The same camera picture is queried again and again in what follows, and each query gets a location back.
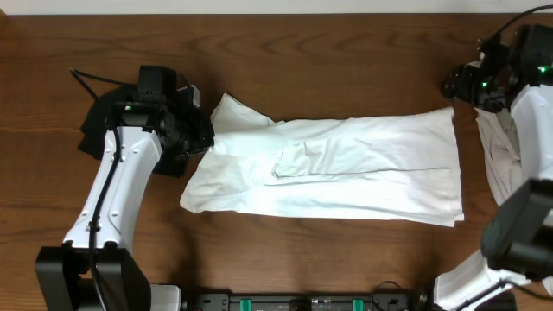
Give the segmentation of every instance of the white cloth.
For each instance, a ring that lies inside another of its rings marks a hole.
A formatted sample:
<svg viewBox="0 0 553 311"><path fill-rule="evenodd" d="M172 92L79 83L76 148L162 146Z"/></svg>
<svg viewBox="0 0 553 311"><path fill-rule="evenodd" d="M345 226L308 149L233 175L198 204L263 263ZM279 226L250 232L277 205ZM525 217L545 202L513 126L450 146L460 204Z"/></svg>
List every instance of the white cloth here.
<svg viewBox="0 0 553 311"><path fill-rule="evenodd" d="M486 159L487 179L493 198L501 206L522 183L517 129L507 111L499 114L480 109L476 111L476 122ZM553 295L553 278L544 279L543 285Z"/></svg>
<svg viewBox="0 0 553 311"><path fill-rule="evenodd" d="M225 94L181 206L453 226L464 219L453 115L275 123Z"/></svg>

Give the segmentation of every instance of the black cable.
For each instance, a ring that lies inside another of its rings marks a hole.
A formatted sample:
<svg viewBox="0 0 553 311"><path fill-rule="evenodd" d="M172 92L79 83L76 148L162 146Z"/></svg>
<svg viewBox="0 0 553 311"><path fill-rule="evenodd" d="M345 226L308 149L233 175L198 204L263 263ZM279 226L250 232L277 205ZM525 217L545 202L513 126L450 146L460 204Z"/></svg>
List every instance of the black cable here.
<svg viewBox="0 0 553 311"><path fill-rule="evenodd" d="M70 69L70 72L72 76L79 81L79 83L85 88L85 90L94 98L94 100L98 99L98 95L88 86L88 84L80 77L81 75L90 79L97 79L104 82L109 82L113 84L118 84L121 86L128 86L131 85L129 83L119 82L111 79L101 78L97 77L88 73L83 73L81 71L75 70L73 68ZM92 276L92 282L94 283L94 289L96 291L96 296L98 297L100 307L104 311L108 311L108 307L105 303L105 295L104 291L102 290L102 286L100 285L99 276L98 276L98 270L96 268L96 232L98 231L98 219L100 215L100 211L102 210L102 205L104 204L104 199L107 194L108 189L110 188L111 180L113 179L113 175L115 174L115 171L117 170L119 161L121 160L121 138L119 137L118 127L115 124L110 128L110 130L113 131L113 136L115 137L115 152L113 153L113 163L111 164L110 171L108 172L105 181L104 186L102 186L102 190L100 191L100 194L98 196L98 201L96 202L96 206L94 207L94 212L92 213L92 220L89 224L89 236L88 236L88 260L89 260L89 266Z"/></svg>
<svg viewBox="0 0 553 311"><path fill-rule="evenodd" d="M105 296L102 287L100 286L100 281L98 277L98 271L96 269L96 231L98 230L98 219L100 211L102 210L102 204L104 204L105 195L107 194L108 189L110 188L111 179L115 174L115 171L118 167L119 161L121 159L121 141L119 137L119 132L117 126L111 128L113 135L115 136L115 153L113 154L113 163L111 164L110 171L105 178L104 186L100 191L98 201L94 207L94 213L92 214L92 221L90 222L90 234L88 236L88 256L89 256L89 265L92 275L92 282L94 283L94 289L96 290L96 295L100 302L100 306L104 311L108 311L107 305L105 304Z"/></svg>
<svg viewBox="0 0 553 311"><path fill-rule="evenodd" d="M116 80L113 80L113 79L107 79L107 78L95 76L95 75L89 74L89 73L83 73L83 72L81 72L80 70L73 69L73 68L71 68L70 70L71 70L72 72L77 73L78 75L83 76L83 77L87 77L87 78L90 78L90 79L96 79L96 80L98 80L98 81L103 81L103 82L107 82L107 83L112 83L112 84L116 84L116 85L120 85L120 86L135 86L135 84L132 84L132 83L116 81Z"/></svg>
<svg viewBox="0 0 553 311"><path fill-rule="evenodd" d="M377 294L378 289L380 289L382 285L385 285L385 284L392 284L392 285L395 285L398 289L402 289L401 286L399 286L396 282L393 282L393 281L384 281L379 285L377 285L377 287L374 288L374 290L372 291L371 303L378 311L384 311L384 310L379 306L379 304L376 301L374 301L374 296Z"/></svg>
<svg viewBox="0 0 553 311"><path fill-rule="evenodd" d="M85 88L85 90L90 94L90 96L94 98L94 100L98 100L98 95L96 95L96 93L92 90L92 88L90 88L90 86L88 86L88 84L85 81L83 81L83 79L80 78L79 71L73 68L69 68L69 72Z"/></svg>
<svg viewBox="0 0 553 311"><path fill-rule="evenodd" d="M501 28L499 28L499 30L496 31L495 34L492 35L492 37L494 37L496 35L501 35L501 33L505 31L505 29L509 28L509 26L513 25L513 23L515 23L519 19L521 19L521 18L523 18L523 17L525 17L529 14L532 14L534 12L538 12L539 10L546 10L546 9L553 9L553 4L538 6L536 8L529 9L527 11L524 11L524 12L518 14L517 16L513 17L509 22L506 22L503 26L501 26Z"/></svg>

